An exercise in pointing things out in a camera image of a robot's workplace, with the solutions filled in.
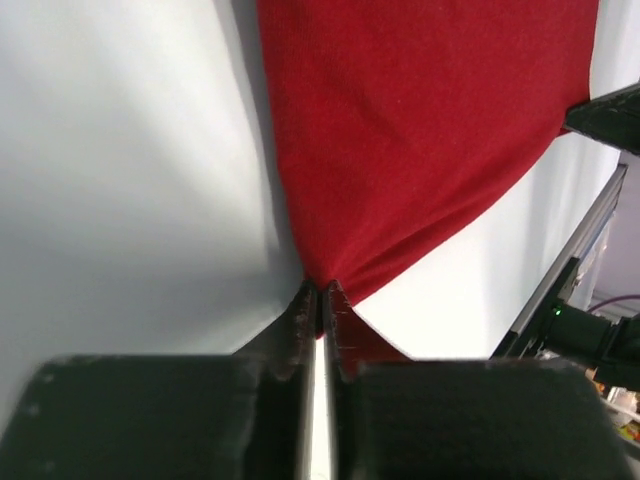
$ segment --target red cloth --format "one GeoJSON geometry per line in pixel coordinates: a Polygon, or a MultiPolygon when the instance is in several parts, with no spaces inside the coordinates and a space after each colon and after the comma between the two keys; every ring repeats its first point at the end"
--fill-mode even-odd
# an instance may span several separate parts
{"type": "Polygon", "coordinates": [[[259,0],[297,248],[352,303],[473,221],[588,99],[597,0],[259,0]]]}

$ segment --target white surface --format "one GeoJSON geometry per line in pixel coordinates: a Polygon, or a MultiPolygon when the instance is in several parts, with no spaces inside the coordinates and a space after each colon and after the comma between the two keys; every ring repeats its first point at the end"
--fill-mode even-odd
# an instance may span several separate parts
{"type": "MultiPolygon", "coordinates": [[[[592,96],[638,80],[638,31],[640,1],[600,2],[592,96]]],[[[618,156],[578,135],[556,139],[493,207],[357,311],[413,357],[491,355],[600,193],[618,156]]]]}
{"type": "Polygon", "coordinates": [[[331,478],[329,407],[324,339],[316,341],[310,480],[331,478]]]}
{"type": "Polygon", "coordinates": [[[241,37],[222,1],[0,10],[1,431],[39,362],[232,351],[302,272],[251,12],[241,37]]]}

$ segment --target red fabric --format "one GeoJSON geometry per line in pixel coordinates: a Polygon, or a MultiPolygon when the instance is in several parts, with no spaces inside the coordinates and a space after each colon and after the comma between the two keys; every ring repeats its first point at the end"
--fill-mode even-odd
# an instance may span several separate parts
{"type": "Polygon", "coordinates": [[[297,248],[352,303],[473,221],[588,98],[597,0],[259,0],[297,248]]]}

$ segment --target wire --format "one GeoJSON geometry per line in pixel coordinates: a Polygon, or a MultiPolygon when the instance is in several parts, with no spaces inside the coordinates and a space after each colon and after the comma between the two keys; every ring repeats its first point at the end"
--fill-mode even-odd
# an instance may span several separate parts
{"type": "Polygon", "coordinates": [[[605,300],[603,302],[597,303],[595,304],[593,307],[591,307],[589,310],[587,310],[587,313],[593,313],[597,310],[600,310],[602,307],[605,307],[611,303],[618,303],[618,302],[624,302],[625,300],[640,300],[640,294],[634,294],[634,295],[620,295],[619,297],[613,297],[610,298],[608,300],[605,300]]]}

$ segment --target white backdrop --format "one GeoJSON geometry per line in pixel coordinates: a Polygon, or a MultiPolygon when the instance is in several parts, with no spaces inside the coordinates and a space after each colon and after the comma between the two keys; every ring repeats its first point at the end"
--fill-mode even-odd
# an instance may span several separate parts
{"type": "Polygon", "coordinates": [[[230,352],[297,291],[230,5],[0,0],[0,431],[52,355],[230,352]]]}

